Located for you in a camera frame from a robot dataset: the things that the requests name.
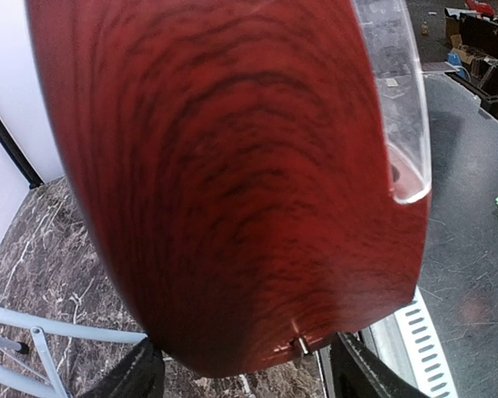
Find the red wooden board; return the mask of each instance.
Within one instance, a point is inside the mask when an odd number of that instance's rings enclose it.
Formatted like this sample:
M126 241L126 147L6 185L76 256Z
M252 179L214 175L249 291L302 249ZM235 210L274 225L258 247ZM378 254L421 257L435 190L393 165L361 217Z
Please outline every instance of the red wooden board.
M205 376L255 371L411 299L429 200L392 198L349 2L28 11L68 176L159 347Z

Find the perforated white strip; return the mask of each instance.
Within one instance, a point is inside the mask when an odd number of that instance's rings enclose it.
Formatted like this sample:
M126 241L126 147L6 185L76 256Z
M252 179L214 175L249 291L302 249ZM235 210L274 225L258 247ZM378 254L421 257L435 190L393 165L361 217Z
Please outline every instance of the perforated white strip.
M433 398L457 398L441 342L418 289L412 303L399 309L394 316L408 352L417 388Z

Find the black pole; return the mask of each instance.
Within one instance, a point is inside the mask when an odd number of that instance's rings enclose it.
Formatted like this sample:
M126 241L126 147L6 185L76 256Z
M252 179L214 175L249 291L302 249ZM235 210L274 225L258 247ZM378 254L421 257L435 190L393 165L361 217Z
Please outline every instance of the black pole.
M30 189L37 188L44 184L35 169L28 162L24 153L13 140L11 134L7 131L6 126L0 120L0 144L3 146L11 160L17 165L22 175L30 183Z

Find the blue object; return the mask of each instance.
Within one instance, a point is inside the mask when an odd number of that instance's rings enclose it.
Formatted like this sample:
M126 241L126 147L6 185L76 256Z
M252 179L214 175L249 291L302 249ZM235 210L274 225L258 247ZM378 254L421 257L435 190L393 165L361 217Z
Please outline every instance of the blue object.
M459 57L458 54L455 54L453 52L449 52L447 55L447 61L450 65L454 66L457 68L459 71L457 72L457 75L461 77L462 79L467 79L468 72L466 69L463 67L463 64L461 63L461 58Z

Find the black rubber foot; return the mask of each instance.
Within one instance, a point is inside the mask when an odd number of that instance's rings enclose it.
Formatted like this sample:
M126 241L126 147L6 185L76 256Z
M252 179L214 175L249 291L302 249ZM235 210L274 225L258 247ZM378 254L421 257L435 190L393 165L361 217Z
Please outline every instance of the black rubber foot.
M20 344L20 350L17 350L19 354L27 355L30 353L30 347L24 342L18 342Z

